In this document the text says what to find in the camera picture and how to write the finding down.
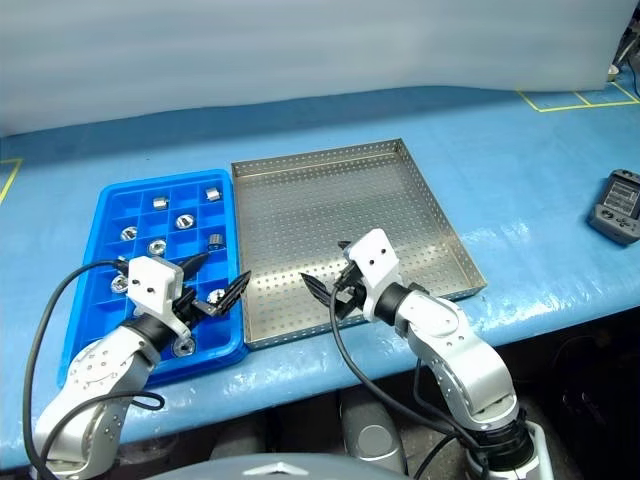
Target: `white wall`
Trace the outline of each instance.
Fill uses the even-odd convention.
[[[411,85],[601,88],[636,0],[2,0],[5,134]]]

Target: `metal tray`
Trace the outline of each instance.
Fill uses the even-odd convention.
[[[375,227],[403,279],[457,299],[486,285],[400,139],[232,164],[245,342],[262,348],[329,329],[299,272],[330,283],[346,261],[338,240]],[[361,315],[345,319],[359,323]]]

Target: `hex nut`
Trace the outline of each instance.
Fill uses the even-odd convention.
[[[122,232],[120,232],[120,239],[125,241],[134,240],[137,235],[138,228],[135,225],[132,225],[122,229]]]
[[[171,346],[171,351],[176,357],[186,357],[192,355],[196,351],[196,341],[193,337],[189,338],[176,338]]]
[[[209,241],[207,243],[207,249],[211,250],[220,250],[224,248],[224,237],[221,233],[212,233],[209,235]]]
[[[113,293],[125,293],[129,288],[129,280],[124,275],[116,275],[111,280],[111,291]]]
[[[216,187],[207,188],[205,190],[205,193],[207,195],[207,200],[209,200],[210,202],[217,202],[222,198],[220,190],[218,190]]]
[[[147,252],[149,255],[164,255],[164,252],[167,250],[167,242],[163,238],[158,238],[151,243],[147,247]]]
[[[220,299],[224,297],[224,293],[224,288],[216,288],[215,290],[212,290],[209,292],[209,295],[207,295],[207,303],[217,305]]]
[[[196,224],[196,219],[193,215],[189,215],[185,213],[184,215],[180,215],[176,218],[176,228],[179,230],[186,230],[188,228],[193,227]]]
[[[153,199],[153,208],[155,210],[166,210],[169,206],[169,199],[167,197],[156,197]]]

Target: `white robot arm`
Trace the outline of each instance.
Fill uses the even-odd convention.
[[[183,282],[207,259],[208,253],[202,253],[179,265],[158,257],[122,262],[128,273],[127,296],[138,315],[76,355],[62,390],[38,419],[33,439],[26,431],[25,446],[38,474],[46,480],[84,480],[105,472],[115,459],[129,406],[144,405],[133,397],[164,403],[159,395],[140,392],[160,361],[160,352],[175,340],[188,340],[203,318],[225,315],[250,279],[250,272],[240,275],[215,305],[201,302]],[[43,333],[39,329],[34,345]],[[32,375],[33,364],[25,381]]]
[[[353,298],[339,302],[338,315],[359,307],[366,320],[382,320],[407,340],[434,373],[453,418],[485,452],[489,478],[552,479],[544,432],[525,420],[506,365],[474,333],[462,309],[420,286],[405,287],[398,257],[381,229],[346,245],[344,255],[349,265],[336,287],[349,288]],[[328,305],[328,291],[313,277],[303,277]],[[472,451],[468,463],[479,475],[482,468]]]

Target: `blue tablecloth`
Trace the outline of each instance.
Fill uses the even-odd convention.
[[[630,89],[629,78],[620,83]],[[558,98],[560,105],[576,103],[574,97],[527,98],[548,107]],[[640,244],[620,247],[585,222],[611,170],[640,170],[638,104],[541,113],[515,92],[407,88],[5,138],[2,158],[24,162],[0,205],[0,468],[27,461],[19,420],[27,352],[49,295],[81,262],[104,186],[397,137],[489,283],[460,302],[488,342],[513,342],[640,304]],[[10,166],[0,165],[0,181]],[[70,289],[45,337],[34,421],[57,391],[72,297]],[[350,328],[344,337],[372,377],[414,363],[384,324]],[[355,381],[330,335],[281,345],[158,388],[166,407],[155,413],[132,408],[123,440],[213,423]]]

